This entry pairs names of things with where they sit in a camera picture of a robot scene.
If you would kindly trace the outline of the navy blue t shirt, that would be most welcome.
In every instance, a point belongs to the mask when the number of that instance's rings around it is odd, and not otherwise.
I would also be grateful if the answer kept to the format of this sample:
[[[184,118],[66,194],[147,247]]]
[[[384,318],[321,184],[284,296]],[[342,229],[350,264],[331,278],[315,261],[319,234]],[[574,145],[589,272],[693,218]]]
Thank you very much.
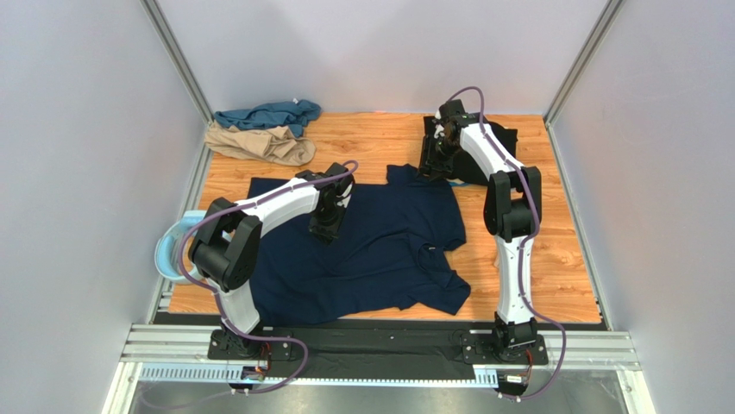
[[[389,166],[383,185],[356,185],[334,241],[320,241],[309,221],[297,216],[261,240],[250,285],[264,324],[415,304],[454,315],[470,295],[445,256],[467,240],[455,194],[413,166]]]

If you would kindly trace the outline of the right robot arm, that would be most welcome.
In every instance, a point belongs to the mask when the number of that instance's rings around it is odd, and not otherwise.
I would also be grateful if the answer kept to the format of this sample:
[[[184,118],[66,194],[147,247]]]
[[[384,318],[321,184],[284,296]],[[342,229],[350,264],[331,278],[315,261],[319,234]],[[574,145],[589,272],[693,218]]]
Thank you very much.
[[[465,153],[487,180],[483,219],[499,257],[496,326],[532,329],[531,250],[541,222],[541,176],[526,167],[499,141],[479,113],[444,105],[426,119],[419,172],[429,180],[455,179],[459,154]]]

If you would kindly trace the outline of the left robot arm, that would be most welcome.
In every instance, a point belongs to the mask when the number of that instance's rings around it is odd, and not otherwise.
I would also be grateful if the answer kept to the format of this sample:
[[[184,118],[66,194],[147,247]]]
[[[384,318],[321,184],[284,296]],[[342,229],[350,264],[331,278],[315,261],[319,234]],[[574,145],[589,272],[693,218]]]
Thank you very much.
[[[309,232],[330,244],[337,239],[355,184],[357,163],[334,163],[326,172],[306,170],[258,197],[231,202],[218,198],[201,222],[188,230],[187,256],[204,278],[226,329],[248,340],[261,320],[254,305],[250,278],[261,238],[269,231],[307,215]]]

